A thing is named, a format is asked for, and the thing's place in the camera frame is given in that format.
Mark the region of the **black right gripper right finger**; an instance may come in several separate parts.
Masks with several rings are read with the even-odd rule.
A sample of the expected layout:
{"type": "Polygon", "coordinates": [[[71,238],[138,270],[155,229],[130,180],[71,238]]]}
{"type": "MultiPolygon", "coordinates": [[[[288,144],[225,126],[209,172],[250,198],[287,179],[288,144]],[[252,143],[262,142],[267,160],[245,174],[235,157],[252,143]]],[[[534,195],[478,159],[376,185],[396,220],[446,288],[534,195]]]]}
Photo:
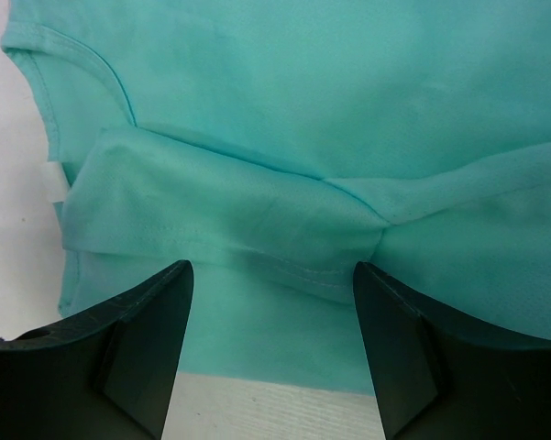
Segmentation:
{"type": "Polygon", "coordinates": [[[415,291],[360,262],[353,292],[389,439],[551,439],[551,340],[415,291]]]}

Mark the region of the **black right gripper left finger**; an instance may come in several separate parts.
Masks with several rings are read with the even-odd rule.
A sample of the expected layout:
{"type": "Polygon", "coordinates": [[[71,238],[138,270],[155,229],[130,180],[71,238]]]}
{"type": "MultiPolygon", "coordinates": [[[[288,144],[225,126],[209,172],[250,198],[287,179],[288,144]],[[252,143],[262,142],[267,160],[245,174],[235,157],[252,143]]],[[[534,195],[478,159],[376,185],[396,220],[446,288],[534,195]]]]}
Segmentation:
{"type": "Polygon", "coordinates": [[[0,338],[0,439],[159,439],[193,298],[181,260],[80,313],[0,338]]]}

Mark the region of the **teal t-shirt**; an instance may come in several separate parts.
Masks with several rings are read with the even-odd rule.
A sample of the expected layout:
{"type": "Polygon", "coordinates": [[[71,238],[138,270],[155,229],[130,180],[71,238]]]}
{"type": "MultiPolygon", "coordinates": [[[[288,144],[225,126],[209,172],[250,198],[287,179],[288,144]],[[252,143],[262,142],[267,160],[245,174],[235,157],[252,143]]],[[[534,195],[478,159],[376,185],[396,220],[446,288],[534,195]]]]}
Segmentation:
{"type": "Polygon", "coordinates": [[[551,1],[14,1],[59,310],[179,259],[183,371],[372,393],[360,261],[551,339],[551,1]]]}

